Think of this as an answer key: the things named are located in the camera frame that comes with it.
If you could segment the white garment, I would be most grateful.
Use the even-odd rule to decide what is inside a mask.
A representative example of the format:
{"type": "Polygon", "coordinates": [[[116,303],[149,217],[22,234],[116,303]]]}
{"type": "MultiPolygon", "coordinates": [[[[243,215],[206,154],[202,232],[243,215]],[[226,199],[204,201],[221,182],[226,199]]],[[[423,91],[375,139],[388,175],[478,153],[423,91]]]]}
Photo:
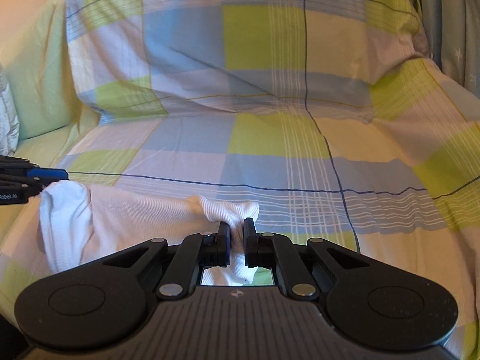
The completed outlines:
{"type": "Polygon", "coordinates": [[[178,245],[189,235],[213,233],[220,223],[226,223],[230,227],[229,265],[208,269],[202,284],[243,286],[252,283],[256,271],[245,264],[242,225],[247,218],[257,219],[259,213],[256,202],[159,197],[62,180],[41,192],[39,222],[49,268],[54,273],[153,238],[178,245]]]}

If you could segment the light green pillow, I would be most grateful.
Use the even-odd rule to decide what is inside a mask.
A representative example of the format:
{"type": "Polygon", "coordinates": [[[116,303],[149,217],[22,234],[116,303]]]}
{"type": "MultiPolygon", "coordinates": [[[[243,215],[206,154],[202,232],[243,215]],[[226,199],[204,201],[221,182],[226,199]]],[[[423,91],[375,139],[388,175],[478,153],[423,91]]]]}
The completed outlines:
{"type": "Polygon", "coordinates": [[[85,105],[75,90],[65,2],[47,0],[1,47],[1,66],[16,106],[21,140],[64,127],[72,127],[82,135],[99,122],[99,114],[85,105]]]}

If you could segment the plaid bed sheet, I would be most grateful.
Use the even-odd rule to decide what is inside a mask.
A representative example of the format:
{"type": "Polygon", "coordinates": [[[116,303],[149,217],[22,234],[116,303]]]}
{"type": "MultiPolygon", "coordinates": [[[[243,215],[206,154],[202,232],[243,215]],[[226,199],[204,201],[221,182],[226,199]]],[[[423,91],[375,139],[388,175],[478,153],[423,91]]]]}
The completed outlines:
{"type": "Polygon", "coordinates": [[[424,59],[340,104],[80,123],[17,155],[134,193],[259,204],[256,227],[359,250],[449,289],[448,349],[479,357],[479,98],[424,59]]]}

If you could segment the plaid pillow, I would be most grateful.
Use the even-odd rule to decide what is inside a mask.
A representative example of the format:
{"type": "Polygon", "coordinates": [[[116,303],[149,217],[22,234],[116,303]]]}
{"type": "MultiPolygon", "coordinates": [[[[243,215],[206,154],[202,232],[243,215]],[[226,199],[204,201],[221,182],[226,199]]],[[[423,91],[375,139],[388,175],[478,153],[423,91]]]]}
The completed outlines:
{"type": "Polygon", "coordinates": [[[65,24],[76,94],[104,123],[369,109],[371,86],[429,53],[416,0],[65,0],[65,24]]]}

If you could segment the grey-green curtain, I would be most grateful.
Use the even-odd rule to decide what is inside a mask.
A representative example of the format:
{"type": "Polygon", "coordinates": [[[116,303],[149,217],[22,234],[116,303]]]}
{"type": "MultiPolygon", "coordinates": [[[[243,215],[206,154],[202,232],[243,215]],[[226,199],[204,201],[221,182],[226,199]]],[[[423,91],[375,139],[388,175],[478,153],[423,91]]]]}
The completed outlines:
{"type": "Polygon", "coordinates": [[[430,57],[479,96],[479,0],[418,0],[430,57]]]}

